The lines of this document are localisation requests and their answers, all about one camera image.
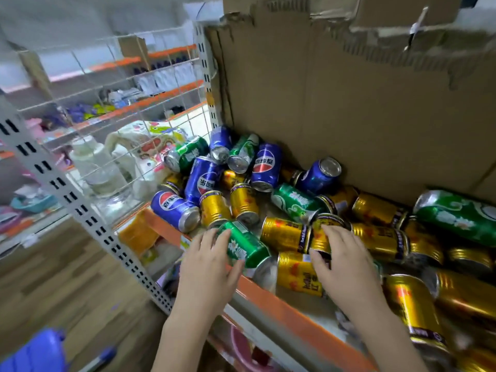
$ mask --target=blue plastic stool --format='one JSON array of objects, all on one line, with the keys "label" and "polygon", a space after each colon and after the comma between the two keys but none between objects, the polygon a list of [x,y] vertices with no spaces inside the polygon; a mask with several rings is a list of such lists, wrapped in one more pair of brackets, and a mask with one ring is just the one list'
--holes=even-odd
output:
[{"label": "blue plastic stool", "polygon": [[[15,354],[0,364],[0,372],[67,372],[62,342],[65,336],[53,329],[45,329],[36,334]],[[114,347],[104,350],[100,356],[88,363],[79,372],[91,372],[110,362],[117,350]]]}]

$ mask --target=green can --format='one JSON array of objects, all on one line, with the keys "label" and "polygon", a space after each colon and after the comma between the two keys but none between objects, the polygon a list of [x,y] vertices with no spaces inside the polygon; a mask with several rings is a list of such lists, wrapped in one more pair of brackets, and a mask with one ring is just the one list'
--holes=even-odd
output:
[{"label": "green can", "polygon": [[258,149],[258,136],[242,136],[229,152],[227,165],[237,174],[244,174],[255,158]]},{"label": "green can", "polygon": [[417,219],[473,242],[496,246],[496,208],[445,190],[428,190],[413,207]]},{"label": "green can", "polygon": [[270,199],[274,205],[288,214],[291,220],[307,226],[317,214],[326,212],[320,201],[286,183],[274,189]]},{"label": "green can", "polygon": [[245,260],[245,271],[252,278],[255,270],[270,257],[269,249],[241,222],[226,222],[217,231],[219,236],[222,231],[231,230],[227,255],[233,260]]},{"label": "green can", "polygon": [[188,175],[195,158],[207,154],[207,141],[203,137],[193,136],[175,149],[168,150],[165,154],[165,163],[172,171]]}]

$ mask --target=gold can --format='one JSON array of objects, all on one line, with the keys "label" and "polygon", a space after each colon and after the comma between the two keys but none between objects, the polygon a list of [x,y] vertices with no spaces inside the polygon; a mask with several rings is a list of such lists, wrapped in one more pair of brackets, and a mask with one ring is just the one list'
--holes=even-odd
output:
[{"label": "gold can", "polygon": [[277,258],[277,285],[296,292],[323,296],[324,289],[313,269],[310,256],[297,252],[281,252]]},{"label": "gold can", "polygon": [[363,192],[358,195],[352,211],[362,222],[396,229],[400,229],[408,215],[407,210]]},{"label": "gold can", "polygon": [[420,278],[394,274],[384,292],[391,310],[408,327],[410,339],[427,360],[448,364],[450,354],[431,294]]},{"label": "gold can", "polygon": [[227,190],[231,190],[236,184],[246,181],[246,175],[237,174],[232,169],[227,169],[222,173],[220,185]]},{"label": "gold can", "polygon": [[469,348],[456,358],[459,372],[496,372],[496,355],[486,349]]},{"label": "gold can", "polygon": [[321,194],[317,196],[324,203],[331,214],[342,215],[353,205],[358,192],[351,185],[344,185],[335,194]]},{"label": "gold can", "polygon": [[470,275],[431,267],[423,271],[422,280],[431,291],[436,306],[496,332],[496,287]]},{"label": "gold can", "polygon": [[281,218],[266,217],[260,241],[279,252],[308,253],[310,227]]},{"label": "gold can", "polygon": [[231,211],[237,221],[247,225],[257,224],[258,205],[253,188],[247,183],[239,183],[231,189]]},{"label": "gold can", "polygon": [[179,173],[172,173],[168,176],[162,184],[159,185],[158,190],[163,190],[164,192],[172,192],[178,196],[182,196],[184,192],[184,186],[186,181],[184,177]]},{"label": "gold can", "polygon": [[493,260],[483,247],[457,247],[448,251],[450,263],[461,273],[482,277],[493,273]]},{"label": "gold can", "polygon": [[281,171],[279,171],[279,178],[282,182],[295,186],[296,181],[302,173],[303,171],[301,169],[297,169],[296,167],[283,163],[281,166]]},{"label": "gold can", "polygon": [[209,190],[200,197],[201,223],[206,228],[219,227],[232,220],[227,201],[218,190]]},{"label": "gold can", "polygon": [[410,241],[410,253],[405,260],[406,264],[414,268],[443,265],[444,254],[439,240],[417,221],[417,217],[409,217],[404,230]]},{"label": "gold can", "polygon": [[317,215],[312,224],[312,241],[310,248],[317,250],[324,258],[331,259],[331,247],[329,239],[322,229],[322,225],[340,226],[351,231],[351,224],[339,216],[330,213],[321,213]]},{"label": "gold can", "polygon": [[352,223],[353,233],[358,236],[370,254],[379,261],[403,262],[409,252],[405,232],[389,227]]}]

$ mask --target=right hand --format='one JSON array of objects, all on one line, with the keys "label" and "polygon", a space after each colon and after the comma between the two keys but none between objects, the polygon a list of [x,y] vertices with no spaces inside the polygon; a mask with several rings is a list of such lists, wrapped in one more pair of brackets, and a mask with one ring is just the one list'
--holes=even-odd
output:
[{"label": "right hand", "polygon": [[362,241],[338,226],[322,226],[332,251],[331,269],[319,252],[309,251],[313,268],[327,294],[354,321],[364,312],[388,311],[372,257]]}]

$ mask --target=pepsi can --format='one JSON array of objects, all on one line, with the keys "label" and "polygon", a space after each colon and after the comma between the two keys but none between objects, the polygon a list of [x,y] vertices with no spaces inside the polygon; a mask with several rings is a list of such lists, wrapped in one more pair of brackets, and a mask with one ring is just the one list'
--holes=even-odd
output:
[{"label": "pepsi can", "polygon": [[196,157],[188,183],[184,188],[184,196],[195,206],[200,206],[200,197],[214,189],[220,179],[221,167],[214,162],[213,158]]},{"label": "pepsi can", "polygon": [[309,194],[319,194],[330,187],[341,175],[341,165],[331,157],[313,162],[310,169],[300,176],[296,189]]},{"label": "pepsi can", "polygon": [[200,209],[173,192],[157,192],[150,207],[155,214],[180,232],[191,232],[200,222]]},{"label": "pepsi can", "polygon": [[232,148],[229,129],[225,126],[218,126],[210,133],[210,155],[219,164],[227,162],[229,152]]},{"label": "pepsi can", "polygon": [[259,192],[271,192],[277,186],[281,162],[281,148],[273,143],[262,143],[253,165],[250,185]]}]

